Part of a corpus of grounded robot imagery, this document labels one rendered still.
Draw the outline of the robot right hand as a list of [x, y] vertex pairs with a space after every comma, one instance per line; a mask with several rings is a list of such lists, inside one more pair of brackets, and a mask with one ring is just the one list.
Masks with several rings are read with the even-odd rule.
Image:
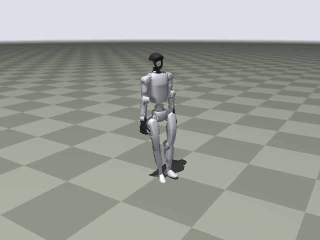
[[140, 121], [141, 122], [141, 124], [140, 124], [140, 133], [142, 133], [142, 134], [147, 134], [148, 135], [148, 133], [147, 133], [147, 130], [150, 132], [150, 130], [148, 129], [148, 127], [147, 127], [147, 124], [146, 124], [146, 122], [147, 122], [147, 118], [145, 117], [144, 118], [144, 121]]

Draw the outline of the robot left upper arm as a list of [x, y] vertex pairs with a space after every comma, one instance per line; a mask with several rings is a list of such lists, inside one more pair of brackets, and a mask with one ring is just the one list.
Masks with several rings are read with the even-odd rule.
[[176, 95], [176, 92], [172, 90], [173, 87], [173, 74], [166, 72], [168, 74], [168, 97], [172, 98]]

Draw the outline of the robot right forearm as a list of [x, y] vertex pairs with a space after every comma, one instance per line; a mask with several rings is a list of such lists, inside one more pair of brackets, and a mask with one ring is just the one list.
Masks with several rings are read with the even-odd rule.
[[140, 121], [144, 122], [145, 121], [145, 117], [147, 116], [147, 107], [148, 105], [144, 103], [144, 98], [141, 98], [141, 102], [140, 102]]

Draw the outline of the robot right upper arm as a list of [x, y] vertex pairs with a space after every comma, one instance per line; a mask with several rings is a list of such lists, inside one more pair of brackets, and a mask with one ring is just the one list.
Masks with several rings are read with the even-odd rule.
[[148, 104], [150, 102], [150, 97], [148, 97], [147, 95], [148, 95], [149, 84], [151, 83], [151, 76], [150, 75], [143, 76], [140, 79], [140, 83], [141, 83], [141, 97], [144, 98], [143, 104]]

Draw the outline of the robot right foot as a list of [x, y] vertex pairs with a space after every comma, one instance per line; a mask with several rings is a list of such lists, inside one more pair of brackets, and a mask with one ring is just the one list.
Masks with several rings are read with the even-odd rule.
[[162, 172], [162, 173], [160, 172], [160, 175], [159, 175], [159, 172], [158, 172], [158, 179], [159, 179], [159, 181], [162, 182], [162, 183], [165, 183], [165, 182], [166, 182], [166, 178], [165, 178], [163, 172]]

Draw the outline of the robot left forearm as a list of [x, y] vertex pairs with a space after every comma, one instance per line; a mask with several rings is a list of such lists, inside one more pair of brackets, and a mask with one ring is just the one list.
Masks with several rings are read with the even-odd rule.
[[173, 113], [173, 109], [175, 109], [174, 100], [175, 100], [175, 96], [168, 97], [168, 108], [169, 108], [169, 112], [172, 112], [172, 113]]

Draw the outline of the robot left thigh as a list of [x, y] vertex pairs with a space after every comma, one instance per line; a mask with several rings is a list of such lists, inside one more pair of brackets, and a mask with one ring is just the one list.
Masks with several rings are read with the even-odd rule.
[[167, 118], [165, 120], [167, 121], [167, 125], [166, 125], [167, 140], [163, 141], [163, 146], [165, 149], [170, 149], [171, 145], [174, 144], [175, 138], [176, 138], [176, 132], [177, 132], [176, 115], [171, 111], [167, 111]]

